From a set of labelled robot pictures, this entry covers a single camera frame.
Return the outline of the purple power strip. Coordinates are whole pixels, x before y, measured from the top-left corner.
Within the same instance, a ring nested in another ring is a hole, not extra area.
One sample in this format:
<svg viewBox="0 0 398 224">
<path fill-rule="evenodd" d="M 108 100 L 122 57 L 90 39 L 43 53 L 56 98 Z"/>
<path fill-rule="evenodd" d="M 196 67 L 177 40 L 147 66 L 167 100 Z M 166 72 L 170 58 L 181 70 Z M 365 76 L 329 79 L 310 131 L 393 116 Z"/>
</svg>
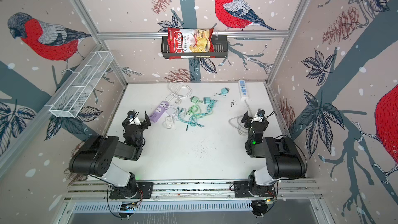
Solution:
<svg viewBox="0 0 398 224">
<path fill-rule="evenodd" d="M 162 117 L 162 115 L 167 111 L 168 108 L 169 108 L 168 101 L 162 101 L 162 103 L 149 116 L 150 121 L 157 122 Z"/>
</svg>

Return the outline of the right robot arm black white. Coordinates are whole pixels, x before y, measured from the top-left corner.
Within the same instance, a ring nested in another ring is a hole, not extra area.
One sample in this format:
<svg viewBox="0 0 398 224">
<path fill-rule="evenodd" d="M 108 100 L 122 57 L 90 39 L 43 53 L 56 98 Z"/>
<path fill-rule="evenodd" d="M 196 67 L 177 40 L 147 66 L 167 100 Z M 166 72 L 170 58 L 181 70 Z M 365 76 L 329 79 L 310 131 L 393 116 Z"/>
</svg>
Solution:
<svg viewBox="0 0 398 224">
<path fill-rule="evenodd" d="M 240 122 L 247 129 L 245 142 L 247 155 L 265 160 L 265 167 L 252 171 L 248 177 L 248 192 L 252 196 L 262 197 L 270 193 L 269 189 L 280 180 L 299 179 L 305 176 L 307 163 L 290 137 L 264 136 L 269 122 L 263 109 L 258 109 L 253 117 L 246 112 Z"/>
</svg>

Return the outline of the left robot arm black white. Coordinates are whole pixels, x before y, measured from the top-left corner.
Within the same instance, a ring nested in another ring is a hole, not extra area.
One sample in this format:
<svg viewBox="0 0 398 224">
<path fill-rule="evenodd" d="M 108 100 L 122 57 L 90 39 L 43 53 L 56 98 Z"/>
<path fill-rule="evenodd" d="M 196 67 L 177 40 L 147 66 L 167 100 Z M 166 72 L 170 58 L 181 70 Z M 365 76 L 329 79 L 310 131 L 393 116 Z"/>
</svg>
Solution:
<svg viewBox="0 0 398 224">
<path fill-rule="evenodd" d="M 144 131 L 151 126 L 150 118 L 145 114 L 143 121 L 139 112 L 129 111 L 122 122 L 124 141 L 117 136 L 97 136 L 89 138 L 73 155 L 69 171 L 79 175 L 95 177 L 108 183 L 108 198 L 150 199 L 153 183 L 139 183 L 135 174 L 128 172 L 113 162 L 113 158 L 126 161 L 138 161 L 146 144 Z"/>
</svg>

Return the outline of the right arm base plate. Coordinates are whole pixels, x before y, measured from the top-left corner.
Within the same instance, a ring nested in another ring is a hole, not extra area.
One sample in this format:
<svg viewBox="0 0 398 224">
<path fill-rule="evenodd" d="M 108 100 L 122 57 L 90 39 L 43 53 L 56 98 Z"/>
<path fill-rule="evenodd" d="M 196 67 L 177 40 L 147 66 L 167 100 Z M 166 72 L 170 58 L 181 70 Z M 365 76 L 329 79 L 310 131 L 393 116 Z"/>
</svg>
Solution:
<svg viewBox="0 0 398 224">
<path fill-rule="evenodd" d="M 248 180 L 236 180 L 231 190 L 236 198 L 276 198 L 276 189 L 273 186 L 259 186 Z"/>
</svg>

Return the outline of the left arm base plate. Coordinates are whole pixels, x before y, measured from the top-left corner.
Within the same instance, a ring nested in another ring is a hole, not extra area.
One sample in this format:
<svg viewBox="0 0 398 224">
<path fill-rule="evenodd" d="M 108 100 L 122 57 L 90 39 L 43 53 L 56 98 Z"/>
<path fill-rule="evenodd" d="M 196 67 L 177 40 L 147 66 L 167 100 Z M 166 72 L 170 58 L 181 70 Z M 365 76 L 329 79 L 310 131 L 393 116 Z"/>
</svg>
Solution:
<svg viewBox="0 0 398 224">
<path fill-rule="evenodd" d="M 109 198 L 111 200 L 150 199 L 154 183 L 150 181 L 138 181 L 129 183 L 126 187 L 110 187 Z"/>
</svg>

